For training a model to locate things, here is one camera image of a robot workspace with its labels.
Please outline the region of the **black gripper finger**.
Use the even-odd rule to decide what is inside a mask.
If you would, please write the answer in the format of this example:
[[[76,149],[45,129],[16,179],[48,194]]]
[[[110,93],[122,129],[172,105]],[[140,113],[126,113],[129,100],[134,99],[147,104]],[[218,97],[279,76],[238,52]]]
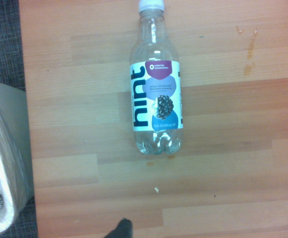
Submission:
[[[133,237],[133,223],[127,218],[123,218],[104,238],[132,238]]]

